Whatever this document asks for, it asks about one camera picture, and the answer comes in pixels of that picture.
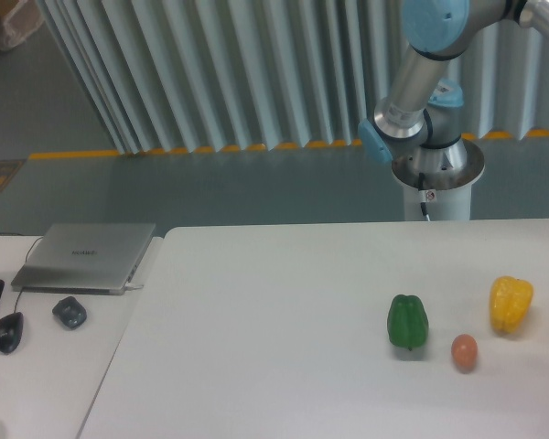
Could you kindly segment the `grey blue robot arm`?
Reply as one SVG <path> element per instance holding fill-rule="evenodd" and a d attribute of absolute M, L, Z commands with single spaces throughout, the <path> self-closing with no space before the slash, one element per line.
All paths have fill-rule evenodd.
<path fill-rule="evenodd" d="M 408 46 L 393 83 L 358 126 L 369 156 L 389 163 L 464 133 L 549 132 L 549 1 L 404 1 L 401 30 Z M 427 105 L 460 56 L 469 107 L 453 136 L 440 140 Z"/>

